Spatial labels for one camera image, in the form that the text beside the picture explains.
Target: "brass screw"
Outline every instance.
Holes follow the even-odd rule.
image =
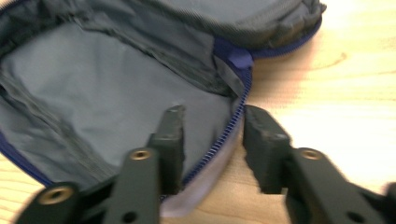
[[[45,192],[38,199],[38,202],[44,205],[61,203],[70,198],[73,193],[74,191],[70,187],[60,186],[58,188],[50,189],[49,191]]]
[[[318,152],[316,152],[315,150],[311,150],[311,149],[306,149],[304,151],[301,152],[302,156],[309,159],[309,160],[320,160],[322,155]]]
[[[151,154],[149,153],[149,151],[140,150],[140,151],[136,151],[136,152],[132,153],[131,159],[134,161],[142,161],[142,160],[147,159],[150,156],[151,156]]]

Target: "wood grain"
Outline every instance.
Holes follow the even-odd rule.
[[[348,180],[381,193],[396,181],[396,1],[384,1],[326,1],[311,42],[256,62],[248,99],[269,110],[296,147],[325,152]],[[202,203],[163,223],[289,223],[282,196],[260,195],[243,158],[236,146]],[[40,188],[0,157],[0,224],[11,223]]]

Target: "pouch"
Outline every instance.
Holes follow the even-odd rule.
[[[116,175],[184,105],[189,212],[233,153],[255,58],[299,48],[318,0],[19,0],[0,11],[0,150],[45,186]]]

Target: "blue zipper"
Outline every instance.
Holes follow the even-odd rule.
[[[0,16],[5,13],[7,9],[15,7],[17,4],[29,1],[29,0],[16,0],[12,3],[2,7],[0,10]],[[316,26],[305,36],[299,40],[288,44],[287,46],[277,48],[277,49],[259,49],[251,50],[241,49],[234,46],[230,42],[217,38],[215,41],[214,54],[226,62],[239,76],[242,80],[245,89],[241,96],[241,102],[239,103],[236,111],[233,113],[231,120],[227,124],[223,134],[216,140],[209,151],[202,157],[200,162],[192,169],[189,174],[183,178],[183,185],[187,186],[190,182],[198,176],[199,173],[204,169],[204,167],[210,163],[216,155],[221,150],[224,143],[227,141],[229,135],[233,132],[235,126],[238,124],[240,119],[244,115],[245,103],[248,98],[248,93],[252,84],[251,76],[251,66],[253,65],[253,59],[256,58],[269,58],[284,55],[297,50],[299,47],[304,45],[309,39],[311,39],[314,34],[318,31],[321,25],[321,20],[319,20]],[[32,163],[26,160],[20,152],[18,152],[1,134],[0,132],[0,152],[2,152],[10,161],[19,166],[25,173],[36,179],[38,182],[45,186],[52,184],[52,181],[41,173]],[[161,200],[165,200],[167,197],[163,195]]]

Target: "wooden table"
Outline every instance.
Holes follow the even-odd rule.
[[[384,192],[396,181],[396,1],[325,3],[313,41],[256,62],[248,103],[269,110],[295,147],[325,152],[349,181]],[[237,146],[202,203],[163,223],[288,223],[283,197],[260,195],[243,158]],[[10,223],[40,189],[0,156],[0,224]]]

